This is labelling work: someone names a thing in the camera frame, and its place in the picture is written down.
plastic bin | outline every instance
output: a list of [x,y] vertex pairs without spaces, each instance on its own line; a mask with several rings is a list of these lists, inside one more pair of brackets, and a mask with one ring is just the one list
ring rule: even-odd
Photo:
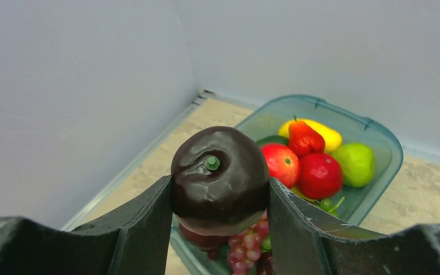
[[[380,123],[361,117],[313,96],[293,95],[271,100],[236,126],[253,140],[276,135],[287,120],[299,118],[316,120],[337,130],[343,143],[361,142],[375,153],[376,170],[372,182],[363,188],[343,189],[333,197],[338,201],[345,196],[337,212],[341,220],[359,225],[383,194],[402,165],[402,146],[394,134]],[[193,275],[228,275],[226,264],[228,247],[222,250],[218,261],[207,259],[206,253],[191,246],[180,235],[178,221],[173,219],[171,244]]]

pepper stem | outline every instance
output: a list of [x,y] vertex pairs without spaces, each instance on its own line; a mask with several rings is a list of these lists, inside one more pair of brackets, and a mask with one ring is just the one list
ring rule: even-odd
[[220,166],[220,160],[216,156],[211,156],[205,161],[205,166],[208,170],[216,170]]

wooden table surface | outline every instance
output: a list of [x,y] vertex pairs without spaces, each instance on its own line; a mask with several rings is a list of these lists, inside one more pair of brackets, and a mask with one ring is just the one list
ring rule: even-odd
[[[84,222],[122,205],[168,175],[173,154],[191,135],[214,125],[233,127],[251,113],[251,109],[207,99]],[[440,166],[404,156],[399,173],[361,227],[390,234],[416,223],[440,223]],[[166,274],[189,274],[171,246]]]

gray wall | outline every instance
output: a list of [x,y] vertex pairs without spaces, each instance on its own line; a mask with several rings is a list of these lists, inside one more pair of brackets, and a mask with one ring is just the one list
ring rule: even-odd
[[196,95],[169,0],[0,1],[0,215],[63,226]]
[[174,0],[199,84],[306,93],[440,156],[440,1]]

bunch of grapes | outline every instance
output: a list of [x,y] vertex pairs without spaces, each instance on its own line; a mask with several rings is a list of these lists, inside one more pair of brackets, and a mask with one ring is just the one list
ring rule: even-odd
[[227,262],[231,268],[231,275],[247,275],[247,271],[259,260],[262,254],[262,242],[268,234],[267,212],[264,212],[255,224],[229,238],[230,250]]

